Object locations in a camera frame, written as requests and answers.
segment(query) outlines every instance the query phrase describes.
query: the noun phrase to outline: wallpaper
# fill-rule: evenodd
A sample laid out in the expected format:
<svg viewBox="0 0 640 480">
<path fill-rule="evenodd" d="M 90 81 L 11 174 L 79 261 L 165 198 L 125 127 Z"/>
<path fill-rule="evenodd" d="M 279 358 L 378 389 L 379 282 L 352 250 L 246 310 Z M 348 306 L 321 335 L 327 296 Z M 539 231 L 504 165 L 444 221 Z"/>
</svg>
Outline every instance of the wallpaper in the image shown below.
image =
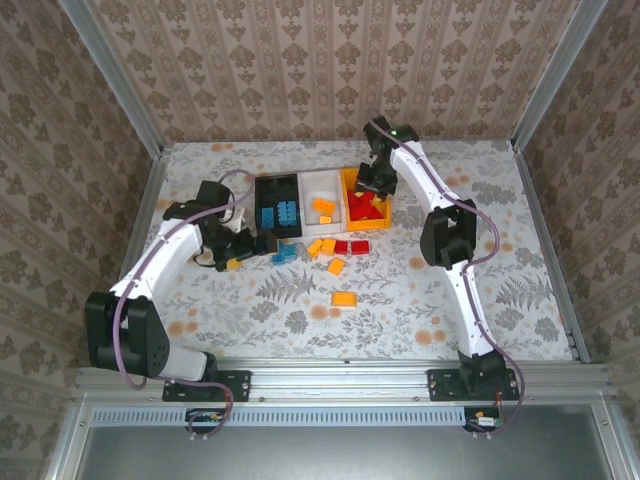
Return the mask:
<svg viewBox="0 0 640 480">
<path fill-rule="evenodd" d="M 596 361 L 640 446 L 640 2 L 611 0 L 525 152 Z"/>
<path fill-rule="evenodd" d="M 166 142 L 509 138 L 577 0 L 92 0 Z"/>
<path fill-rule="evenodd" d="M 0 2 L 0 478 L 42 473 L 150 159 L 56 2 Z"/>
</svg>

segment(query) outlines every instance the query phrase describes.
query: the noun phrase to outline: aluminum frame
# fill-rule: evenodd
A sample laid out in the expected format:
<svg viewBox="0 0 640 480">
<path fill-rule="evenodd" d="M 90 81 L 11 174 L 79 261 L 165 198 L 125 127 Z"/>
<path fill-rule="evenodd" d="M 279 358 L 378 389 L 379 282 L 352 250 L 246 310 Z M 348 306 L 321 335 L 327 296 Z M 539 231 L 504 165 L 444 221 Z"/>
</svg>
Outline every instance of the aluminum frame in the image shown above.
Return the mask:
<svg viewBox="0 0 640 480">
<path fill-rule="evenodd" d="M 538 240 L 540 240 L 540 248 L 542 249 L 542 255 L 544 256 L 547 264 L 547 271 L 549 272 L 549 279 L 551 280 L 551 286 L 553 293 L 558 303 L 558 310 L 562 316 L 565 325 L 569 327 L 569 343 L 570 346 L 575 348 L 578 359 L 583 363 L 591 362 L 589 351 L 587 350 L 587 344 L 582 336 L 580 325 L 578 324 L 578 317 L 573 309 L 571 298 L 569 297 L 569 290 L 562 276 L 562 270 L 560 269 L 560 263 L 556 256 L 556 251 L 553 248 L 553 242 L 551 241 L 551 235 L 547 229 L 547 223 L 544 220 L 542 213 L 542 207 L 538 201 L 536 195 L 536 189 L 533 186 L 533 180 L 529 173 L 524 154 L 522 149 L 518 146 L 514 148 L 514 154 L 516 159 L 516 165 L 520 172 L 520 178 L 522 179 L 522 186 L 524 188 L 524 194 L 529 202 L 529 210 L 531 211 L 531 218 L 533 219 L 533 226 L 536 229 Z"/>
<path fill-rule="evenodd" d="M 147 177 L 147 184 L 145 185 L 142 200 L 140 201 L 140 207 L 138 208 L 138 215 L 136 216 L 136 220 L 133 224 L 129 245 L 127 245 L 127 252 L 125 253 L 124 260 L 122 261 L 120 278 L 129 273 L 129 270 L 133 268 L 144 252 L 147 234 L 149 232 L 149 227 L 151 226 L 151 221 L 153 220 L 154 207 L 158 201 L 162 182 L 164 181 L 167 173 L 167 164 L 169 162 L 169 157 L 171 157 L 172 149 L 173 145 L 165 147 L 162 150 L 162 155 L 158 161 L 151 164 L 149 176 Z"/>
<path fill-rule="evenodd" d="M 549 108 L 553 97 L 569 73 L 573 62 L 606 5 L 607 0 L 588 0 L 580 2 L 576 8 L 569 26 L 553 52 L 549 65 L 547 65 L 513 132 L 514 144 L 522 150 L 531 140 L 536 127 Z"/>
<path fill-rule="evenodd" d="M 578 362 L 522 362 L 524 405 L 590 405 L 613 478 L 638 478 L 638 463 L 619 408 L 613 402 L 607 367 Z M 489 405 L 491 402 L 429 400 L 426 372 L 452 368 L 453 361 L 273 360 L 229 359 L 220 369 L 253 372 L 252 392 L 243 408 L 282 407 L 422 407 Z M 100 407 L 221 407 L 221 403 L 163 403 L 163 382 L 151 380 L 134 391 L 116 372 L 80 369 L 72 406 L 63 424 L 47 479 L 75 478 L 85 449 L 94 409 Z"/>
</svg>

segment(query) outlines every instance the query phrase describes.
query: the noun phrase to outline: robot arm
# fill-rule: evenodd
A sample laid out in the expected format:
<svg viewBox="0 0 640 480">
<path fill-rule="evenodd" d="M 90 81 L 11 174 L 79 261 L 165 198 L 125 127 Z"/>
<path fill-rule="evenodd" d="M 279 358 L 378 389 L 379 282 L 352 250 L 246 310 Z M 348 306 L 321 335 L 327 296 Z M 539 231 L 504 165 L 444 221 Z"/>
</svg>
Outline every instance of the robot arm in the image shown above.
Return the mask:
<svg viewBox="0 0 640 480">
<path fill-rule="evenodd" d="M 475 205 L 472 200 L 461 200 L 442 181 L 410 126 L 392 129 L 384 117 L 373 122 L 378 128 L 368 124 L 364 132 L 376 159 L 371 165 L 360 165 L 355 190 L 372 191 L 383 198 L 393 195 L 400 173 L 418 198 L 427 214 L 420 249 L 429 265 L 439 267 L 436 270 L 455 305 L 460 379 L 467 393 L 473 394 L 493 380 L 503 380 L 507 373 L 503 356 L 486 338 L 495 344 L 480 304 L 473 265 L 468 265 L 476 247 L 477 219 L 461 204 L 472 209 Z"/>
<path fill-rule="evenodd" d="M 211 249 L 214 267 L 224 271 L 239 261 L 254 255 L 277 251 L 277 239 L 269 230 L 253 237 L 244 225 L 244 209 L 221 209 L 174 230 L 194 214 L 229 203 L 231 192 L 218 182 L 204 181 L 195 200 L 174 203 L 164 213 L 160 230 L 149 248 L 131 271 L 116 283 L 109 293 L 94 292 L 87 300 L 87 333 L 91 364 L 99 368 L 118 370 L 112 329 L 116 305 L 127 288 L 120 326 L 120 355 L 128 373 L 155 378 L 176 378 L 188 381 L 217 381 L 215 357 L 174 345 L 169 341 L 159 318 L 160 304 L 170 286 L 189 258 Z M 157 249 L 157 255 L 149 258 Z M 136 278 L 136 272 L 143 274 Z"/>
</svg>

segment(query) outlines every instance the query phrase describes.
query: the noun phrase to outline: table surface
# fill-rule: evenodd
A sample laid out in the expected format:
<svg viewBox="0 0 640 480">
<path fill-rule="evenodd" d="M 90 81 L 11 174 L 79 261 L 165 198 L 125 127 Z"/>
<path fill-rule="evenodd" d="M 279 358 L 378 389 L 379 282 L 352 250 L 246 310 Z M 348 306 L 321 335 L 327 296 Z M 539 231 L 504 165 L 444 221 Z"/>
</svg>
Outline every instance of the table surface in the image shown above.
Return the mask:
<svg viewBox="0 0 640 480">
<path fill-rule="evenodd" d="M 502 232 L 500 253 L 476 270 L 491 330 L 515 358 L 571 360 L 522 182 L 507 141 L 428 141 L 424 150 L 462 198 L 472 198 Z M 195 198 L 200 182 L 233 168 L 256 175 L 357 166 L 366 142 L 185 143 L 168 159 L 147 245 L 173 201 Z M 227 184 L 236 197 L 249 180 Z M 253 197 L 244 202 L 251 228 Z M 456 325 L 437 272 L 420 254 L 425 215 L 400 180 L 388 230 L 339 234 L 367 239 L 372 252 L 348 256 L 339 277 L 329 257 L 311 259 L 312 238 L 292 239 L 298 259 L 274 266 L 256 257 L 218 273 L 189 261 L 160 307 L 171 340 L 226 357 L 455 359 Z M 491 250 L 478 225 L 476 256 Z M 207 254 L 201 262 L 210 260 Z M 331 308 L 331 293 L 353 291 L 355 310 Z"/>
</svg>

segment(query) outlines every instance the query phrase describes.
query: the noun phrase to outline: yellow block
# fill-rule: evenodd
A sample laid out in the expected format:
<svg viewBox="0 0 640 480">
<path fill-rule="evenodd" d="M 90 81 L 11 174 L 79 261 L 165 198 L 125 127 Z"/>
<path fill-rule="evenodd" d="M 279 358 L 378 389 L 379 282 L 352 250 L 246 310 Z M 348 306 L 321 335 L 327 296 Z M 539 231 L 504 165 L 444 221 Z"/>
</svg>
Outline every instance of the yellow block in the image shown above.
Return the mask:
<svg viewBox="0 0 640 480">
<path fill-rule="evenodd" d="M 336 241 L 333 238 L 325 238 L 322 242 L 322 254 L 333 255 L 333 251 L 336 248 Z"/>
<path fill-rule="evenodd" d="M 238 261 L 236 258 L 227 260 L 227 270 L 236 270 L 241 266 L 242 266 L 242 262 Z"/>
<path fill-rule="evenodd" d="M 323 215 L 329 215 L 329 216 L 331 216 L 333 211 L 336 209 L 335 202 L 330 202 L 329 200 L 325 200 L 323 198 L 314 199 L 313 204 L 311 206 L 315 211 L 320 212 Z"/>
<path fill-rule="evenodd" d="M 309 245 L 309 248 L 307 248 L 307 252 L 309 252 L 309 255 L 311 255 L 311 257 L 315 258 L 318 256 L 318 253 L 320 253 L 321 248 L 322 240 L 317 239 L 315 242 Z"/>
<path fill-rule="evenodd" d="M 334 258 L 331 265 L 329 265 L 329 273 L 333 273 L 337 277 L 343 268 L 344 262 L 338 258 Z"/>
<path fill-rule="evenodd" d="M 333 292 L 331 294 L 332 307 L 355 307 L 358 297 L 353 292 Z"/>
</svg>

